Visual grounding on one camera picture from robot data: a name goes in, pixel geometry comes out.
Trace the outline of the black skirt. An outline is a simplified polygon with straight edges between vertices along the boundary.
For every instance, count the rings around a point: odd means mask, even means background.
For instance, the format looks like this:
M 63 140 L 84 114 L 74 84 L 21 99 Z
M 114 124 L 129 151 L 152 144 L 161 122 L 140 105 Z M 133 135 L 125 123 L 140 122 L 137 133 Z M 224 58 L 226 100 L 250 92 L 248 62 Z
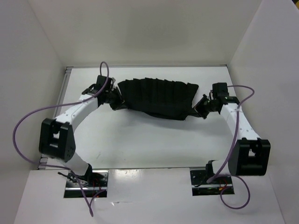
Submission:
M 190 115 L 199 88 L 197 84 L 157 78 L 125 80 L 118 87 L 128 109 L 171 120 L 185 120 Z

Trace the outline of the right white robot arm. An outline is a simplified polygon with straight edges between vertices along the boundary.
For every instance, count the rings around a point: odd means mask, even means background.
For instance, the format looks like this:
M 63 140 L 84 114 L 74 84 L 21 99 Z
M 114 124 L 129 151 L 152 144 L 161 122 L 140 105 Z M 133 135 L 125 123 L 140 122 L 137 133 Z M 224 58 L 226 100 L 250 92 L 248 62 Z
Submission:
M 248 122 L 237 97 L 209 99 L 203 95 L 194 110 L 200 117 L 207 118 L 218 112 L 226 121 L 232 135 L 232 145 L 224 161 L 209 161 L 205 179 L 216 183 L 221 176 L 264 176 L 267 171 L 271 144 L 262 139 Z

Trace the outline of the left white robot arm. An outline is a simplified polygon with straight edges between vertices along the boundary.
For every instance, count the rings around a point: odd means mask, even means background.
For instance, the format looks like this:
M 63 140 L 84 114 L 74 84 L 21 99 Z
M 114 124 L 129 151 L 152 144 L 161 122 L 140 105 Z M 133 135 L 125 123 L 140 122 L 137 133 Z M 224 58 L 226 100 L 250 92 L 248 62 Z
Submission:
M 92 166 L 75 152 L 75 130 L 101 105 L 109 104 L 113 110 L 117 110 L 122 108 L 124 103 L 118 87 L 109 85 L 97 97 L 93 97 L 99 89 L 99 85 L 92 84 L 82 92 L 77 105 L 71 106 L 53 119 L 45 119 L 41 125 L 39 152 L 70 168 L 72 171 L 66 177 L 84 187 L 100 177 L 93 175 Z

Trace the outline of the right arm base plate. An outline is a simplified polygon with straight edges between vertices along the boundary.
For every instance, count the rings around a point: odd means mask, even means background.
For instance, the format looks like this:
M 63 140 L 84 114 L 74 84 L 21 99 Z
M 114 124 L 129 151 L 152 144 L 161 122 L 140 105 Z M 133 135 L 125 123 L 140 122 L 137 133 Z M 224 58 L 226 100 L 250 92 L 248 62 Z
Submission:
M 224 190 L 224 195 L 233 195 L 234 188 L 231 177 L 220 177 L 207 183 L 208 175 L 205 169 L 191 168 L 191 188 L 193 196 L 214 196 L 220 195 Z

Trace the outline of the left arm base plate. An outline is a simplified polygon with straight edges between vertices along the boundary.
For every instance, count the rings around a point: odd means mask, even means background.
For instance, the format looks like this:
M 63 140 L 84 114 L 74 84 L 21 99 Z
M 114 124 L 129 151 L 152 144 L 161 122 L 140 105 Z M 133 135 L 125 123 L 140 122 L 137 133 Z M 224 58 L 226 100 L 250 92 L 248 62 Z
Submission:
M 88 185 L 83 185 L 87 198 L 106 198 L 108 186 L 108 170 L 94 170 L 95 179 Z M 82 198 L 82 192 L 77 181 L 66 180 L 64 198 Z

